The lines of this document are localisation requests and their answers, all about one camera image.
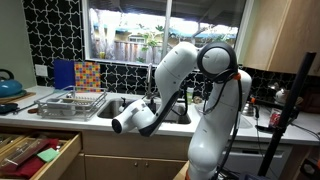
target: light switch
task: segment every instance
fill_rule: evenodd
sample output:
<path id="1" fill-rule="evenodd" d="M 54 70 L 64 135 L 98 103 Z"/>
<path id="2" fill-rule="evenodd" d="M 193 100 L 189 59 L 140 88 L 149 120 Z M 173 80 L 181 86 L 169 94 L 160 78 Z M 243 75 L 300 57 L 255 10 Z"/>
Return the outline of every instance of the light switch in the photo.
<path id="1" fill-rule="evenodd" d="M 35 64 L 34 66 L 36 68 L 36 75 L 37 76 L 48 77 L 48 66 L 39 65 L 39 64 Z"/>

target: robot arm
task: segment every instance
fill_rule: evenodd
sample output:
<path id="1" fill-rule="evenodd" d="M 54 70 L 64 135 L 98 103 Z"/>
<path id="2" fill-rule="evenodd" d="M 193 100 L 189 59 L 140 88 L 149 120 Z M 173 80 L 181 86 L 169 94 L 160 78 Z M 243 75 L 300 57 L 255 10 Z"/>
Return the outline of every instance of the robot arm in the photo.
<path id="1" fill-rule="evenodd" d="M 155 114 L 143 100 L 131 103 L 112 120 L 116 133 L 125 133 L 137 127 L 142 136 L 153 135 L 160 127 L 178 99 L 179 88 L 195 65 L 214 82 L 205 114 L 201 117 L 188 151 L 191 179 L 210 179 L 215 173 L 219 157 L 227 144 L 230 131 L 239 113 L 239 101 L 245 104 L 251 78 L 238 70 L 234 50 L 225 43 L 211 43 L 199 52 L 190 43 L 175 46 L 161 61 L 155 71 L 155 81 L 161 96 L 161 106 Z M 241 75 L 242 100 L 239 100 Z"/>

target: metal dish rack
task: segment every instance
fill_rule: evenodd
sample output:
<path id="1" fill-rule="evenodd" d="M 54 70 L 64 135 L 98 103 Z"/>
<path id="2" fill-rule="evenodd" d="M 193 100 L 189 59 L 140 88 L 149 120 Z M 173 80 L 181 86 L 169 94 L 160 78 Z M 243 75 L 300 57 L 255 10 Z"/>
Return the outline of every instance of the metal dish rack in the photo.
<path id="1" fill-rule="evenodd" d="M 106 102 L 107 89 L 68 86 L 35 101 L 42 118 L 88 121 Z"/>

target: white countertop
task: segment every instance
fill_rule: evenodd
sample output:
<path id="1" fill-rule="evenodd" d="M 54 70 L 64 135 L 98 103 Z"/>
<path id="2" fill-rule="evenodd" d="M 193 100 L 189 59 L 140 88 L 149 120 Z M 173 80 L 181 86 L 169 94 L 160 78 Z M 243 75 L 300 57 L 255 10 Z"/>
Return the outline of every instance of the white countertop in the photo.
<path id="1" fill-rule="evenodd" d="M 33 88 L 27 89 L 28 92 L 35 92 L 35 96 L 31 96 L 22 101 L 18 101 L 20 108 L 32 104 L 35 100 L 44 97 L 54 91 L 51 87 L 41 87 L 36 86 Z M 130 94 L 119 94 L 119 93 L 108 93 L 106 96 L 107 100 L 126 97 L 127 99 L 138 99 L 142 96 L 139 95 L 130 95 Z M 74 120 L 59 120 L 59 119 L 44 119 L 37 114 L 28 114 L 27 110 L 19 112 L 17 115 L 12 113 L 6 116 L 0 116 L 0 125 L 3 126 L 19 126 L 19 127 L 39 127 L 39 128 L 50 128 L 50 129 L 70 129 L 75 131 L 81 130 L 97 130 L 97 131 L 113 131 L 111 127 L 111 119 L 99 118 L 97 114 L 99 111 L 92 116 L 92 118 L 85 122 L 81 119 Z M 261 126 L 268 126 L 269 122 L 269 112 L 261 108 L 260 109 L 260 118 L 256 121 L 253 117 L 241 116 L 245 118 L 247 124 L 245 128 L 240 128 L 236 140 L 243 141 L 257 141 L 257 134 L 261 142 L 269 142 L 272 134 L 259 132 L 257 133 L 256 128 L 254 127 L 257 122 Z M 159 135 L 172 135 L 172 136 L 187 136 L 191 137 L 195 131 L 197 124 L 200 120 L 200 115 L 196 110 L 196 105 L 191 104 L 188 107 L 188 116 L 191 119 L 191 123 L 187 125 L 181 124 L 169 124 L 162 123 L 159 130 L 156 134 Z M 294 121 L 295 124 L 302 126 L 313 132 L 320 132 L 320 114 L 309 114 L 300 112 L 298 118 Z M 313 135 L 297 128 L 292 125 L 289 125 L 287 131 L 281 139 L 281 143 L 288 144 L 305 144 L 305 145 L 319 145 L 319 141 Z"/>

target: blue kettle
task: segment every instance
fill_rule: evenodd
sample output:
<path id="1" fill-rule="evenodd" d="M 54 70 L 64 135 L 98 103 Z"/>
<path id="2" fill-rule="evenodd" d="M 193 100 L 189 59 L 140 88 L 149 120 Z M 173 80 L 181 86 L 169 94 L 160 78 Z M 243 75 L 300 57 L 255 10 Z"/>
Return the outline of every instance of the blue kettle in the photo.
<path id="1" fill-rule="evenodd" d="M 13 73 L 6 69 L 0 69 L 0 72 L 5 72 L 9 76 L 8 78 L 0 76 L 0 98 L 19 94 L 22 91 L 22 84 L 14 80 Z"/>

